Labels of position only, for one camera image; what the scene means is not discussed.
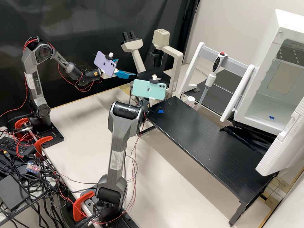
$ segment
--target gray robot arm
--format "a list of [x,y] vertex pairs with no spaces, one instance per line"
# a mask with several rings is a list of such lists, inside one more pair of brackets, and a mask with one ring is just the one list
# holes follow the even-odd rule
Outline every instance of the gray robot arm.
[[106,207],[122,206],[127,182],[122,177],[127,141],[139,132],[143,122],[144,108],[116,101],[112,104],[108,129],[112,132],[111,154],[108,173],[98,182],[96,197]]
[[45,118],[45,124],[50,125],[48,117],[50,108],[43,96],[37,66],[46,60],[54,59],[64,68],[65,73],[72,80],[77,81],[80,86],[85,86],[91,81],[100,79],[102,73],[98,70],[82,73],[73,63],[66,61],[51,44],[40,40],[38,36],[31,39],[35,41],[26,42],[21,58],[31,96],[30,106],[37,117]]

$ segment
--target black backdrop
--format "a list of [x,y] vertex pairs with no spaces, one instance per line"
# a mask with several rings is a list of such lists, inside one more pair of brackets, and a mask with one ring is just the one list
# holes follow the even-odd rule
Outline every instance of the black backdrop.
[[[19,107],[25,99],[22,47],[30,36],[49,41],[68,60],[94,67],[97,51],[113,52],[118,69],[136,72],[130,53],[120,43],[123,31],[135,31],[143,39],[140,54],[151,68],[148,52],[155,29],[170,32],[170,45],[185,51],[185,44],[198,0],[1,0],[0,2],[0,115]],[[164,58],[162,68],[172,67]],[[82,97],[127,83],[117,77],[93,85],[87,93],[77,91],[59,75],[57,63],[46,61],[38,66],[44,96],[56,107]],[[29,112],[28,102],[18,111],[0,118],[0,126],[17,115]]]

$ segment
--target orange clamp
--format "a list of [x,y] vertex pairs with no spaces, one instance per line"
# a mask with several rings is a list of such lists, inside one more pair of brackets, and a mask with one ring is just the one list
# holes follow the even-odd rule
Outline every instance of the orange clamp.
[[29,121],[28,118],[22,118],[20,120],[17,120],[16,123],[15,123],[15,128],[19,128],[22,124],[25,124]]
[[[28,122],[29,122],[28,118],[22,118],[22,119],[17,120],[15,123],[15,129],[20,128],[23,124],[28,123]],[[22,138],[22,136],[23,136],[23,133],[17,133],[18,138]]]
[[89,191],[86,194],[83,194],[80,198],[78,198],[74,204],[73,204],[73,217],[76,222],[82,220],[84,218],[84,215],[81,211],[81,203],[86,201],[89,198],[92,198],[95,195],[93,191]]
[[42,157],[41,145],[42,145],[43,143],[47,142],[47,141],[51,141],[52,139],[53,139],[53,136],[45,136],[45,137],[43,137],[43,138],[41,138],[41,139],[38,139],[38,140],[35,142],[34,146],[35,146],[35,148],[36,148],[36,150],[37,150],[37,152],[36,152],[36,157]]

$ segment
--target bottle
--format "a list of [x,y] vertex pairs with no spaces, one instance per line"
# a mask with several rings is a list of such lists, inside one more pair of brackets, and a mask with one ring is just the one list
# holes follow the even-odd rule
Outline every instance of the bottle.
[[191,108],[195,108],[195,98],[189,96],[186,100],[186,104],[189,105]]

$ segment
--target purple smartphone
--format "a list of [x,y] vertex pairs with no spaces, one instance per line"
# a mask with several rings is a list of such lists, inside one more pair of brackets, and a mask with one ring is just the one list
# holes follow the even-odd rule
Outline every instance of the purple smartphone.
[[101,51],[97,52],[94,64],[103,70],[109,77],[113,76],[116,63],[114,63],[112,60],[108,60]]

